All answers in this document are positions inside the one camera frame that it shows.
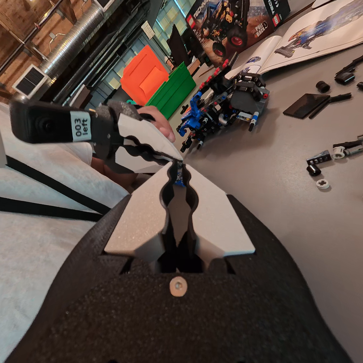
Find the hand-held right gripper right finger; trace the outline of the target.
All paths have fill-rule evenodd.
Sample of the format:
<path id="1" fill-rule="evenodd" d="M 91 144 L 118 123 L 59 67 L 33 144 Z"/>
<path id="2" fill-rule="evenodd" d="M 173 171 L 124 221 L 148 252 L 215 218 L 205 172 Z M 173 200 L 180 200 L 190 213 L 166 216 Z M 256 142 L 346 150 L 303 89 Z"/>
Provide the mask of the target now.
<path id="1" fill-rule="evenodd" d="M 227 194 L 190 165 L 183 165 L 186 202 L 190 207 L 187 249 L 204 269 L 215 259 L 256 251 Z"/>

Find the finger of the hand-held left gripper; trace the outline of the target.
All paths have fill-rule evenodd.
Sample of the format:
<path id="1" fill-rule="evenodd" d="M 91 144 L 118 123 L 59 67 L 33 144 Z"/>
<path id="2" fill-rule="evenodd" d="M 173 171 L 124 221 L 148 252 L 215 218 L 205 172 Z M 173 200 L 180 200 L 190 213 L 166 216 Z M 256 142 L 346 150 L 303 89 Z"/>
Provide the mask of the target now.
<path id="1" fill-rule="evenodd" d="M 115 153 L 114 171 L 119 174 L 155 174 L 171 161 L 165 157 L 153 157 L 146 152 L 133 156 L 128 151 L 136 151 L 136 147 L 129 149 L 119 147 Z"/>
<path id="2" fill-rule="evenodd" d="M 124 139 L 121 147 L 127 149 L 130 146 L 136 147 L 136 151 L 128 151 L 133 156 L 146 152 L 153 157 L 165 157 L 176 162 L 183 161 L 175 146 L 149 121 L 136 120 L 120 114 L 118 129 Z"/>

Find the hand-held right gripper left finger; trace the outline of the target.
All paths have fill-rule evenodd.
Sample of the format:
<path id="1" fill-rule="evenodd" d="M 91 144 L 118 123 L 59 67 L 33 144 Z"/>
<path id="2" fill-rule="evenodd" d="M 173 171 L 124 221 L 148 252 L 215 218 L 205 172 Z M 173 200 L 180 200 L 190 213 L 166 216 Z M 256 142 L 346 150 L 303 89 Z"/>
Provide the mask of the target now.
<path id="1" fill-rule="evenodd" d="M 107 256 L 142 260 L 154 273 L 173 270 L 167 261 L 176 252 L 168 206 L 177 172 L 178 163 L 170 161 L 132 193 L 104 247 Z"/>

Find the lego truck model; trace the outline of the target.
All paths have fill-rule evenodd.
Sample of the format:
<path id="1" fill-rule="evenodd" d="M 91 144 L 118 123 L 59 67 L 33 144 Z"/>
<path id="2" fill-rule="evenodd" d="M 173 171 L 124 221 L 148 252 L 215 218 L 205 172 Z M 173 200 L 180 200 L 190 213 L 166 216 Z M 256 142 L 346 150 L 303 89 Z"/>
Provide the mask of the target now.
<path id="1" fill-rule="evenodd" d="M 233 125 L 236 120 L 247 121 L 251 132 L 266 109 L 270 92 L 261 75 L 240 70 L 227 77 L 237 57 L 235 52 L 225 60 L 191 98 L 190 106 L 185 109 L 176 128 L 182 137 L 187 130 L 190 131 L 182 143 L 181 152 L 190 148 L 194 140 L 198 141 L 199 149 L 207 135 Z"/>

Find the lego set box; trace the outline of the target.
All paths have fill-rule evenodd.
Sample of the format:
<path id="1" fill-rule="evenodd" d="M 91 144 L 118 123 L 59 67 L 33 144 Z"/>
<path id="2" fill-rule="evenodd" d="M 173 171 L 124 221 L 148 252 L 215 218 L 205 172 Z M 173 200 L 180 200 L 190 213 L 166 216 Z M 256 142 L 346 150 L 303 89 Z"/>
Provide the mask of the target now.
<path id="1" fill-rule="evenodd" d="M 289 13 L 287 0 L 198 0 L 185 21 L 217 68 L 272 34 Z"/>

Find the black flat lego panel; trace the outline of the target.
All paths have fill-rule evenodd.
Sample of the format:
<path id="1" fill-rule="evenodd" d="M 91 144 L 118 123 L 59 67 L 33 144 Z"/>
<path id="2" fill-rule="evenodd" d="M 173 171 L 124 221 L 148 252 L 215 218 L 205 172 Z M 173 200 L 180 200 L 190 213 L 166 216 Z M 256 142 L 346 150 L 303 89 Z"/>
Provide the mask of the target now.
<path id="1" fill-rule="evenodd" d="M 329 95 L 306 93 L 284 110 L 283 114 L 297 119 L 304 119 L 329 98 Z"/>

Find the lego instruction booklet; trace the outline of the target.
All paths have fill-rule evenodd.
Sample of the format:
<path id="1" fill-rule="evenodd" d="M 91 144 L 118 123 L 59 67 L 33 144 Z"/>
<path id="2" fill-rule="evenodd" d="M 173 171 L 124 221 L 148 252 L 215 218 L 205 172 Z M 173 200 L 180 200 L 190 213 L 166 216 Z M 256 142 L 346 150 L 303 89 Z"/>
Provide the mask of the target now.
<path id="1" fill-rule="evenodd" d="M 286 33 L 271 36 L 244 65 L 225 75 L 264 74 L 291 64 L 354 47 L 363 41 L 363 1 L 340 0 L 317 8 L 295 21 Z"/>

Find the person's left hand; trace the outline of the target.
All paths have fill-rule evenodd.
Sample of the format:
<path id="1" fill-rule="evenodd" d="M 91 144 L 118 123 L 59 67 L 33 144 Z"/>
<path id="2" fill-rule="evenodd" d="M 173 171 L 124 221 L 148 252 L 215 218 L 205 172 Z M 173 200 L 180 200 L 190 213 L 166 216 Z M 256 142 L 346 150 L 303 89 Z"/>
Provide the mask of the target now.
<path id="1" fill-rule="evenodd" d="M 176 140 L 174 131 L 165 116 L 155 106 L 144 106 L 138 109 L 142 117 L 151 116 L 151 123 L 171 142 Z"/>

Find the white air vent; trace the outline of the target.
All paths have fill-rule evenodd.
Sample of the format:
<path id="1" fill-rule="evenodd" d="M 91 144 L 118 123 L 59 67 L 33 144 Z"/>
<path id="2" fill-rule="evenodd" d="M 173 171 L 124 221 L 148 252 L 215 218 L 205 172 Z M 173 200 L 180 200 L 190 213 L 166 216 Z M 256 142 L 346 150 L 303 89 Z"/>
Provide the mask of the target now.
<path id="1" fill-rule="evenodd" d="M 27 99 L 33 95 L 50 80 L 50 77 L 38 67 L 31 64 L 21 77 L 12 85 L 12 88 Z"/>

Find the green storage bin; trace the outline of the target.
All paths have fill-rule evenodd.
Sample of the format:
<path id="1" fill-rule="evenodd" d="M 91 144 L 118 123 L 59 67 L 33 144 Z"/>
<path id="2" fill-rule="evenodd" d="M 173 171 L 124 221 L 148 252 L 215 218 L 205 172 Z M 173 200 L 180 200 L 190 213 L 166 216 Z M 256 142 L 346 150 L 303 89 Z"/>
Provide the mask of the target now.
<path id="1" fill-rule="evenodd" d="M 169 119 L 195 87 L 192 75 L 182 62 L 169 75 L 168 81 L 162 83 L 146 106 L 155 106 L 166 119 Z"/>

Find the orange plastic bin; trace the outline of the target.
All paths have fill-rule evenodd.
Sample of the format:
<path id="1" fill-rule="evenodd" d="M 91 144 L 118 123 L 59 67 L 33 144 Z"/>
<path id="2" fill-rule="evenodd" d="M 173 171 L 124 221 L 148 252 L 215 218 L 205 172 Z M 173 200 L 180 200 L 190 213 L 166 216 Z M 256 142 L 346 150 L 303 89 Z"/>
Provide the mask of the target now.
<path id="1" fill-rule="evenodd" d="M 120 80 L 122 89 L 141 106 L 169 79 L 169 72 L 146 45 L 126 66 Z"/>

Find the black monitor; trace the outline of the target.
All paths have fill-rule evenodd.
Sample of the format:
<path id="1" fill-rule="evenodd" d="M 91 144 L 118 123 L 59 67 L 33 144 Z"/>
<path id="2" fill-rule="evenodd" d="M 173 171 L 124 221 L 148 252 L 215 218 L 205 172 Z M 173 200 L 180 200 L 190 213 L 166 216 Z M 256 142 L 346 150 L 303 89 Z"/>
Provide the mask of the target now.
<path id="1" fill-rule="evenodd" d="M 188 67 L 191 64 L 184 42 L 185 40 L 190 40 L 191 34 L 191 30 L 187 28 L 183 35 L 180 35 L 176 25 L 173 24 L 172 32 L 167 40 L 167 44 L 171 50 L 171 56 L 176 66 L 180 66 L 184 63 L 184 65 Z"/>

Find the silver ventilation duct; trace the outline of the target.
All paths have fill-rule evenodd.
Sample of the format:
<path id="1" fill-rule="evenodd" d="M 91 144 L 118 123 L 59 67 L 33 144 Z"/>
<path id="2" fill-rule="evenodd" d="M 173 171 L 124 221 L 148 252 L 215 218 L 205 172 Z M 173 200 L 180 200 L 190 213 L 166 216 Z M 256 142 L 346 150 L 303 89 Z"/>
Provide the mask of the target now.
<path id="1" fill-rule="evenodd" d="M 51 79 L 58 78 L 110 17 L 110 10 L 109 8 L 103 12 L 96 2 L 93 2 L 48 55 L 48 60 L 41 63 L 40 70 Z"/>

